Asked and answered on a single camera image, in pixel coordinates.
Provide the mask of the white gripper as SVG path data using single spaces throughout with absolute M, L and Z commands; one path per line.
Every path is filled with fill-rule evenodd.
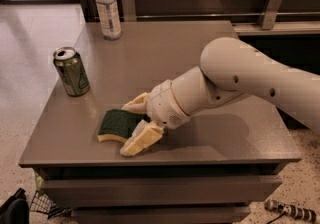
M 138 95 L 121 109 L 137 114 L 147 113 L 153 120 L 130 121 L 121 131 L 124 145 L 120 154 L 127 157 L 135 156 L 159 141 L 163 137 L 164 126 L 176 129 L 190 121 L 190 117 L 184 113 L 175 99 L 171 80 L 157 85 L 150 94 L 144 92 Z

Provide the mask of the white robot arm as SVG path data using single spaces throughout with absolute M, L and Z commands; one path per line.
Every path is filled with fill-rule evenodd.
M 320 132 L 320 78 L 281 64 L 251 45 L 222 37 L 208 43 L 200 64 L 166 80 L 123 106 L 145 114 L 120 150 L 135 156 L 204 109 L 227 104 L 244 94 L 262 98 L 316 133 Z

